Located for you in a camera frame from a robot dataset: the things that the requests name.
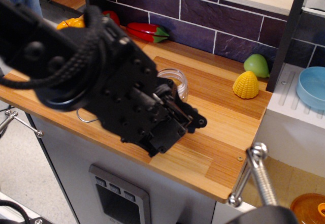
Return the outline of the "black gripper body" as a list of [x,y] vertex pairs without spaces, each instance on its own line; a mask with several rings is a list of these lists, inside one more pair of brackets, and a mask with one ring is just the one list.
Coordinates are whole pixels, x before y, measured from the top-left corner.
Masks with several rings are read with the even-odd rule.
[[183,102],[175,82],[158,78],[154,93],[147,95],[137,87],[127,94],[134,115],[121,121],[124,130],[121,142],[133,143],[146,150],[150,157],[166,153],[186,133],[207,125],[198,110]]

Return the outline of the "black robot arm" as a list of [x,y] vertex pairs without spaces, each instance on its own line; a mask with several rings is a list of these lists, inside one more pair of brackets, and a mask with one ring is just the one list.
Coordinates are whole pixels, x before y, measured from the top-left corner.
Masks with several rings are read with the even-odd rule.
[[1,57],[29,76],[1,78],[1,85],[32,89],[47,107],[83,108],[102,127],[150,156],[169,150],[207,120],[183,102],[170,79],[96,6],[84,13],[85,27],[57,30],[30,8],[1,0]]

